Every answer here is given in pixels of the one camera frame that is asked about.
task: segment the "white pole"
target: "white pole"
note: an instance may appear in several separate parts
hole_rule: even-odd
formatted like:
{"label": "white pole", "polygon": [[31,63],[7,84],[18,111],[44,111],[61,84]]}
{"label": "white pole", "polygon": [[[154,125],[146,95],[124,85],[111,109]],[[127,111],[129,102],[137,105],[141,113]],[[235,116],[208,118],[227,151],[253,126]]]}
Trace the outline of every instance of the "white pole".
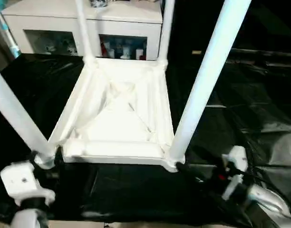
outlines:
{"label": "white pole", "polygon": [[0,74],[0,112],[26,145],[39,152],[42,162],[53,160],[55,147],[48,143]]}
{"label": "white pole", "polygon": [[163,21],[163,27],[161,30],[159,54],[158,54],[158,59],[157,59],[160,61],[167,60],[171,29],[172,29],[174,5],[175,5],[175,0],[165,1],[164,21]]}
{"label": "white pole", "polygon": [[171,161],[183,160],[250,3],[251,0],[224,1],[169,151]]}
{"label": "white pole", "polygon": [[87,31],[87,22],[84,15],[84,8],[83,8],[83,0],[76,0],[76,8],[78,13],[78,21],[80,26],[80,32],[83,40],[84,46],[84,57],[94,57],[91,49],[91,45],[89,42],[89,36]]}

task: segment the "items on shelf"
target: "items on shelf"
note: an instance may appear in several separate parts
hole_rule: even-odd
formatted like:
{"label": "items on shelf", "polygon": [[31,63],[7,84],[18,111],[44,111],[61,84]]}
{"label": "items on shelf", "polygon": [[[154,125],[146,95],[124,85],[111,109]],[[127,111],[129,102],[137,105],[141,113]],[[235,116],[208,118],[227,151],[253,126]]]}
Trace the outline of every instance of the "items on shelf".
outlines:
{"label": "items on shelf", "polygon": [[146,60],[146,37],[100,35],[102,57]]}
{"label": "items on shelf", "polygon": [[71,32],[25,30],[25,33],[36,53],[48,55],[78,55]]}
{"label": "items on shelf", "polygon": [[107,6],[107,0],[89,0],[91,7],[105,7]]}

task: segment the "red object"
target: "red object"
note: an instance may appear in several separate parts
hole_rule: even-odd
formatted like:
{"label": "red object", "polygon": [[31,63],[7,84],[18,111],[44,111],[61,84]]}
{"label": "red object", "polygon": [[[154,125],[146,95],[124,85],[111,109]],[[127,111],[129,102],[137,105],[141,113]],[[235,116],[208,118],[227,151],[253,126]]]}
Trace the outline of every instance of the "red object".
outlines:
{"label": "red object", "polygon": [[225,176],[223,176],[223,175],[221,175],[221,174],[218,175],[218,178],[219,178],[220,180],[222,180],[222,181],[223,181],[223,180],[226,180]]}

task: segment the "floor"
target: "floor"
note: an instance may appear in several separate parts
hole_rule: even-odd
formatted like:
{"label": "floor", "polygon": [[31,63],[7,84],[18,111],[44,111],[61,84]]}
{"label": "floor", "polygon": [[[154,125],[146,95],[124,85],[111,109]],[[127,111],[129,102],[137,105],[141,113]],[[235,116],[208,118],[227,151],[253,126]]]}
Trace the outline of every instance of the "floor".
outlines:
{"label": "floor", "polygon": [[[9,226],[0,223],[0,228],[8,228]],[[74,221],[50,221],[50,228],[104,228],[104,223],[100,222],[74,222]],[[175,225],[166,223],[112,223],[111,228],[193,228],[186,225]],[[221,225],[206,225],[201,228],[228,228]]]}

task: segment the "white robot part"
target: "white robot part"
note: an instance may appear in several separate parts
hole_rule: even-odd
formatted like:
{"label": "white robot part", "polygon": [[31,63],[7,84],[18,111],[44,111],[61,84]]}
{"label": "white robot part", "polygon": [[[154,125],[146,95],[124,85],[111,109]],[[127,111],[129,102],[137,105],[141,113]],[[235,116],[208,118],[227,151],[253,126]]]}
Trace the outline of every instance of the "white robot part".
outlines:
{"label": "white robot part", "polygon": [[8,195],[14,198],[18,206],[29,198],[44,197],[46,205],[55,201],[55,192],[41,187],[33,175],[34,167],[29,162],[22,162],[5,167],[0,176]]}

